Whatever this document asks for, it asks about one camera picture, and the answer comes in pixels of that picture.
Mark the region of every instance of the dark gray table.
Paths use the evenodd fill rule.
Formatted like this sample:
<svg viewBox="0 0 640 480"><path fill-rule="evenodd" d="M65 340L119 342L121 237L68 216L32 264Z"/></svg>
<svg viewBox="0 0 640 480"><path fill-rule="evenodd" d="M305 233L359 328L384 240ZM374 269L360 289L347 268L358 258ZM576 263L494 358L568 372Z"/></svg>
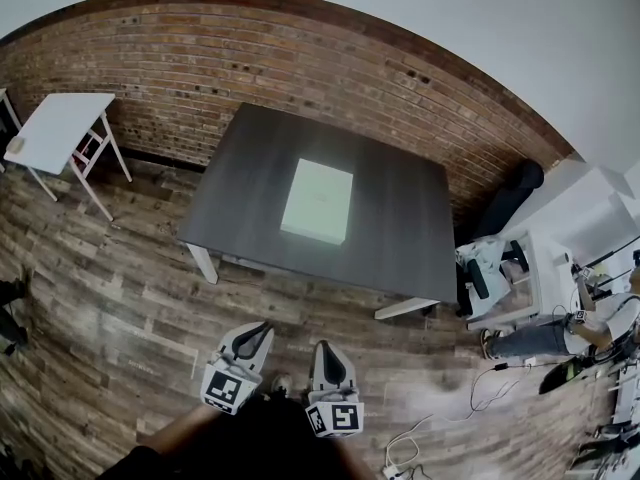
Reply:
<svg viewBox="0 0 640 480"><path fill-rule="evenodd" d="M298 160L353 174L341 245L280 229ZM206 279L209 252L254 264L419 297L384 318L456 301L455 247L442 166L355 133L243 104L178 231Z"/></svg>

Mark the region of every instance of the white cable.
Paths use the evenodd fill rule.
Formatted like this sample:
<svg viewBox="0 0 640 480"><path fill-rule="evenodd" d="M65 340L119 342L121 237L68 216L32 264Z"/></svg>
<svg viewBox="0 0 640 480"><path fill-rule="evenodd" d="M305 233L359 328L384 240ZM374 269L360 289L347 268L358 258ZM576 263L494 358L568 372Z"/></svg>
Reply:
<svg viewBox="0 0 640 480"><path fill-rule="evenodd" d="M417 438L418 436L413 436L412 434L414 432L416 432L418 430L418 428L420 427L420 425L422 425L425 421L427 421L430 418L433 418L434 416L448 422L448 423L462 423L463 421L468 421L469 419L471 419L471 417L476 413L476 412L482 412L485 411L486 409L489 408L489 406L491 405L492 402L494 402L495 400L499 400L500 398L503 398L505 396L507 396L507 394L509 393L509 391L511 391L514 387L516 387L521 381L523 381L525 379L525 377L527 375L529 375L529 373L531 372L531 365L528 365L529 368L527 368L527 371L525 372L525 374L520 377L517 381L515 381L513 384L511 384L505 391L504 393L501 393L502 390L505 388L505 386L508 386L509 383L505 382L500 389L498 390L498 392L489 400L480 400L480 402L478 402L478 405L476 405L475 407L473 407L473 390L475 388L475 385L477 383L477 381L480 379L480 377L482 377L482 375L484 373L488 373L490 371L495 371L495 370L487 370L483 373L481 373L478 377L476 377L476 379L474 380L472 387L471 387L471 399L470 399L470 404L471 404L471 413L469 414L469 416L467 416L466 418L463 418L461 420L450 420L448 418L446 418L445 416L441 416L439 414L429 414L429 416L426 416L424 418L422 418L418 423L416 423L413 428L411 430L408 430L407 432L403 432L402 434L398 434L396 437L394 437L393 439L391 439L391 441L389 441L389 444L387 444L387 447L385 449L385 454L386 454L386 458L385 458L385 467L389 467L390 465L396 466L396 467L400 467L400 466L406 466L407 464L413 462L414 460L416 460L419 456L420 456L420 447L418 446L418 443L416 443L414 438ZM400 463L396 463L393 462L393 460L391 460L391 455L390 455L390 451L391 448L393 447L393 445L397 444L397 443L401 443L402 441L411 441L411 444L413 444L416 453L414 454L413 457L411 457L408 460L405 460L404 462L400 462Z"/></svg>

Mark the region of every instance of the wooden floor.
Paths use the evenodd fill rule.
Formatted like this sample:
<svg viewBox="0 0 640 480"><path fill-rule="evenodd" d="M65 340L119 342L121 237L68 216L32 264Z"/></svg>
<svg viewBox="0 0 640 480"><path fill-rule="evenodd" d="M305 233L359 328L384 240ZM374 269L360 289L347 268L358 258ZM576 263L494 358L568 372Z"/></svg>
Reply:
<svg viewBox="0 0 640 480"><path fill-rule="evenodd" d="M384 447L421 418L417 462L434 480L562 477L584 432L607 421L608 379L538 396L535 368L505 398L469 414L473 378L491 366L477 334L451 308L374 321L391 297L265 275L221 264L207 284L176 228L199 175L129 160L90 177L110 224L73 175L47 178L54 203L21 168L0 176L0 278L34 269L32 296L13 304L29 349L0 359L0 435L56 478L91 478L136 441L195 404L203 367L229 329L267 319L276 326L269 372L306 384L314 343L326 338L357 368L365 431L353 445L380 471ZM524 369L483 377L476 400ZM399 446L396 460L410 446Z"/></svg>

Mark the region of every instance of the red brick wall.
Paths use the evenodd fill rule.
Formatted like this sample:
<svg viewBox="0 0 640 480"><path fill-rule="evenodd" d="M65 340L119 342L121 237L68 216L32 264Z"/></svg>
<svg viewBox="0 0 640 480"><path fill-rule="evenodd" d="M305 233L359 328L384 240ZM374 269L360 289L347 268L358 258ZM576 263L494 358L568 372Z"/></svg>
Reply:
<svg viewBox="0 0 640 480"><path fill-rule="evenodd" d="M51 92L113 92L122 146L198 164L243 101L308 116L445 165L457 219L523 158L572 151L447 50L317 0L92 0L5 38L0 86L22 118Z"/></svg>

